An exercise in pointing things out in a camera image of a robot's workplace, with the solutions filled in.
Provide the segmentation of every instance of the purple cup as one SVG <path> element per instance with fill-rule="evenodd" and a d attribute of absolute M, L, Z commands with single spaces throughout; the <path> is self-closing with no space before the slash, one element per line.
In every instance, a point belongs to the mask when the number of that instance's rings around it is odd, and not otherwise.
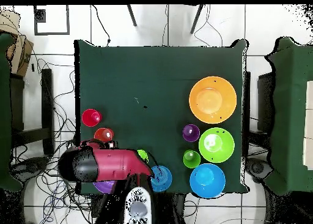
<path fill-rule="evenodd" d="M 112 193 L 114 184 L 115 181 L 94 182 L 94 186 L 98 191 L 107 194 Z"/>
<path fill-rule="evenodd" d="M 189 142 L 196 141 L 200 136 L 200 130 L 194 124 L 188 124 L 183 128 L 183 138 Z"/>

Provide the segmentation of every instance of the blue cup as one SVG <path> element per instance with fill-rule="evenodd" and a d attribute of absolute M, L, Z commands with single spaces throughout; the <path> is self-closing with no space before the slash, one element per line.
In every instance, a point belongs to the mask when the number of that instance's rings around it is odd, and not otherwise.
<path fill-rule="evenodd" d="M 221 194 L 226 183 L 222 169 L 214 164 L 201 164 L 190 175 L 190 187 L 199 197 L 213 198 Z"/>
<path fill-rule="evenodd" d="M 154 166 L 151 168 L 154 177 L 151 177 L 151 185 L 154 192 L 162 192 L 172 184 L 172 174 L 165 166 Z"/>

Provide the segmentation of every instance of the red cup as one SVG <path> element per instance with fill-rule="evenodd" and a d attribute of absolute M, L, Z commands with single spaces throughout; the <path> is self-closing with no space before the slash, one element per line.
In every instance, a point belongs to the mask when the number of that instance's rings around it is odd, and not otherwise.
<path fill-rule="evenodd" d="M 111 141 L 113 139 L 114 132 L 109 128 L 99 128 L 95 132 L 94 138 L 103 142 Z"/>
<path fill-rule="evenodd" d="M 87 109 L 83 112 L 83 115 L 81 116 L 81 120 L 83 124 L 85 124 L 88 127 L 94 127 L 96 126 L 102 119 L 101 113 L 94 109 Z"/>

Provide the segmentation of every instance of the bowl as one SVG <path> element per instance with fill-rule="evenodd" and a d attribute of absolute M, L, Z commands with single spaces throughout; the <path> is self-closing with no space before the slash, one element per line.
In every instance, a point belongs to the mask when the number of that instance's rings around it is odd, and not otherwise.
<path fill-rule="evenodd" d="M 115 181 L 101 181 L 94 182 L 94 186 L 99 192 L 110 194 L 113 191 L 113 185 L 115 183 Z"/>
<path fill-rule="evenodd" d="M 188 142 L 196 141 L 200 136 L 199 128 L 194 124 L 188 124 L 183 128 L 183 138 Z"/>
<path fill-rule="evenodd" d="M 204 159 L 212 163 L 222 163 L 229 159 L 235 149 L 232 135 L 222 128 L 206 130 L 199 140 L 199 151 Z"/>
<path fill-rule="evenodd" d="M 235 111 L 237 95 L 224 78 L 205 77 L 190 91 L 189 106 L 200 121 L 216 124 L 228 119 Z"/>
<path fill-rule="evenodd" d="M 190 187 L 202 198 L 213 198 L 221 194 L 226 183 L 222 169 L 214 164 L 201 164 L 190 175 Z"/>

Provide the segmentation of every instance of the pink cup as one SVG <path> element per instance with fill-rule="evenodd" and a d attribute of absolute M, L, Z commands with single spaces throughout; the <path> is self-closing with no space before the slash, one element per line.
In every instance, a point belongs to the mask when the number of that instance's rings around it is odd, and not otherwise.
<path fill-rule="evenodd" d="M 81 116 L 81 120 L 83 124 L 85 124 L 88 127 L 94 127 L 96 126 L 102 119 L 101 113 L 99 113 L 95 109 L 87 109 L 83 112 L 83 115 Z"/>

